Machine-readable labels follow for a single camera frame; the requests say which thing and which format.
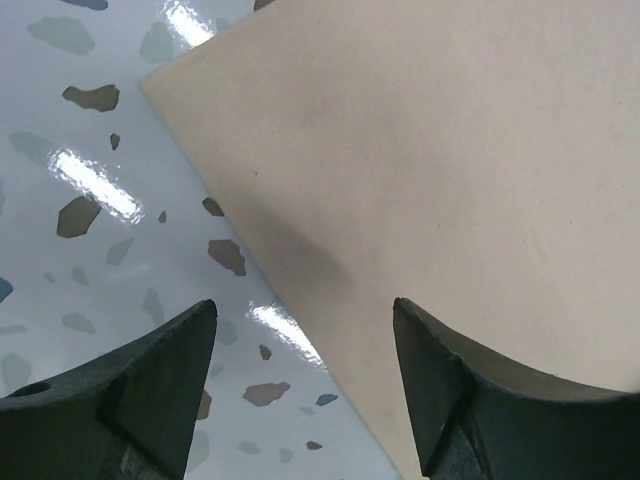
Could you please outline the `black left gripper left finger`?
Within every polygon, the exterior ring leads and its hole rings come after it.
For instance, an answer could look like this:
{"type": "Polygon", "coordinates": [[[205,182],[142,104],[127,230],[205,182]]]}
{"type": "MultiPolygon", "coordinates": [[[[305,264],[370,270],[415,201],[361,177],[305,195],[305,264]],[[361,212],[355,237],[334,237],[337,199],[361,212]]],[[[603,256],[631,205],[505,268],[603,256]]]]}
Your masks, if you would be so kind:
{"type": "Polygon", "coordinates": [[[1,401],[4,479],[181,479],[217,328],[212,300],[1,401]]]}

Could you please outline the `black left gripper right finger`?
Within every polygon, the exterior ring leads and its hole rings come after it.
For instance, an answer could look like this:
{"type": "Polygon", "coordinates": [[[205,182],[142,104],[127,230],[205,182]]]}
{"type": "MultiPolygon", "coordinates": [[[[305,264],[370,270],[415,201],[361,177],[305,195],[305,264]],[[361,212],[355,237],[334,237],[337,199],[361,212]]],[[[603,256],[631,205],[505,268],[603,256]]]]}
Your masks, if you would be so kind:
{"type": "Polygon", "coordinates": [[[406,298],[393,329],[424,477],[638,478],[638,394],[530,368],[406,298]]]}

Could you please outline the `beige cloth mat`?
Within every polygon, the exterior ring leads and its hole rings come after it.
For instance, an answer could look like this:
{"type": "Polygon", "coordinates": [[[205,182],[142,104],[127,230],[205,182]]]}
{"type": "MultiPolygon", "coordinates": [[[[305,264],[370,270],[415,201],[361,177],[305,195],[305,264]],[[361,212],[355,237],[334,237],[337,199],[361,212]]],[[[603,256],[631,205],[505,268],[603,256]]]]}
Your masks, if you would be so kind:
{"type": "Polygon", "coordinates": [[[398,298],[639,396],[637,2],[276,1],[143,87],[402,472],[398,298]]]}

